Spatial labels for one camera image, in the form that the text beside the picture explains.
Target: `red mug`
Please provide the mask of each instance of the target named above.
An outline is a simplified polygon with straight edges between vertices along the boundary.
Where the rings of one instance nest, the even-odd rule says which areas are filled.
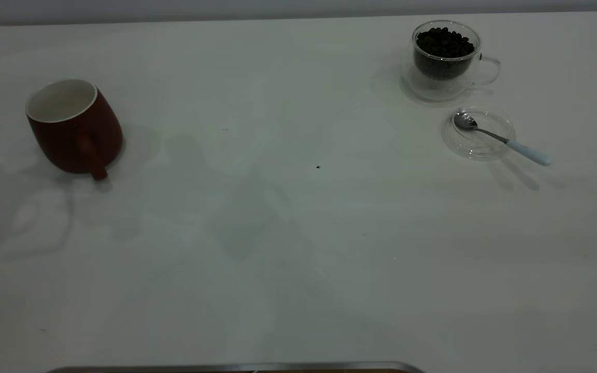
[[[69,173],[107,177],[105,166],[121,150],[119,120],[92,83],[55,82],[29,97],[26,118],[47,158]]]

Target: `mug rim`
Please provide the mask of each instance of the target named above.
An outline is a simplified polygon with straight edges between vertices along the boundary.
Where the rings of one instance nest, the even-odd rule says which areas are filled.
[[[466,28],[467,30],[471,31],[472,34],[476,35],[476,39],[478,39],[478,45],[476,45],[475,49],[473,52],[467,54],[466,56],[462,56],[462,57],[452,57],[452,58],[448,58],[448,57],[440,57],[440,56],[435,56],[433,54],[429,54],[428,52],[425,52],[424,50],[421,49],[421,47],[419,47],[419,45],[416,43],[416,40],[418,40],[418,33],[419,33],[419,29],[422,28],[423,26],[426,26],[427,24],[431,24],[431,23],[437,23],[437,22],[448,22],[448,23],[454,23],[457,24],[459,26],[462,26],[463,28]],[[483,46],[483,40],[481,40],[480,35],[478,35],[478,33],[476,31],[474,31],[473,28],[467,26],[464,23],[459,23],[456,21],[451,21],[450,19],[435,19],[433,21],[428,21],[424,24],[421,24],[420,26],[418,26],[415,30],[413,35],[411,36],[411,42],[413,43],[414,49],[418,50],[419,52],[421,52],[422,55],[429,57],[430,59],[435,59],[435,60],[439,60],[439,61],[448,61],[448,62],[455,62],[455,61],[464,61],[464,60],[468,60],[471,59],[471,57],[475,56],[476,53],[478,53],[480,51],[480,48]]]
[[[43,90],[51,87],[52,85],[59,84],[59,83],[70,82],[70,81],[77,81],[77,82],[87,83],[87,84],[89,84],[93,88],[93,97],[92,97],[92,100],[89,102],[89,104],[87,106],[85,106],[85,108],[83,108],[81,111],[79,111],[76,114],[73,114],[73,115],[71,115],[69,117],[66,117],[66,118],[61,118],[60,120],[40,120],[38,118],[34,118],[34,116],[32,116],[29,113],[29,104],[31,104],[31,101],[34,99],[34,97],[36,97],[36,95],[40,94],[40,92],[42,92]],[[32,93],[31,95],[29,95],[29,97],[27,97],[27,99],[26,99],[26,104],[24,104],[24,113],[26,114],[27,117],[29,117],[29,119],[31,119],[33,121],[37,121],[38,123],[62,123],[64,121],[71,120],[71,119],[76,118],[76,117],[80,116],[81,114],[83,114],[85,111],[87,111],[89,108],[91,108],[93,106],[93,103],[95,102],[96,99],[98,99],[98,87],[96,87],[94,83],[91,83],[91,82],[89,82],[87,80],[79,79],[79,78],[62,79],[62,80],[57,80],[56,82],[48,83],[44,87],[36,90],[34,93]]]

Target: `light blue spoon handle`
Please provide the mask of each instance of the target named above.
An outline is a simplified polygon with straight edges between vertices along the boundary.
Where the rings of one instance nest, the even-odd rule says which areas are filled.
[[[531,149],[530,147],[523,146],[515,140],[508,140],[506,144],[512,150],[517,151],[517,153],[526,156],[526,158],[531,159],[531,161],[534,161],[539,165],[549,166],[552,164],[552,160],[549,158],[549,156],[546,156],[537,150]]]

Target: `wall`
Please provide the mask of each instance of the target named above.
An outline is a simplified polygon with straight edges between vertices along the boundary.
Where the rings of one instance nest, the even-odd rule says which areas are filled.
[[[0,0],[0,24],[597,10],[597,0]]]

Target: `glass cup handle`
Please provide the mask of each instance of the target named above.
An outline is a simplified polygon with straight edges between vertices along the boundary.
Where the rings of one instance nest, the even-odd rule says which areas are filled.
[[[491,63],[493,63],[493,64],[495,64],[497,66],[497,71],[494,74],[494,76],[492,76],[491,78],[486,79],[486,80],[481,80],[481,81],[474,82],[474,85],[488,85],[489,83],[492,83],[493,81],[497,80],[497,78],[499,78],[499,74],[502,71],[502,62],[499,61],[498,59],[495,59],[495,57],[488,56],[488,55],[485,55],[485,54],[481,54],[480,55],[480,59],[482,61],[491,62]]]

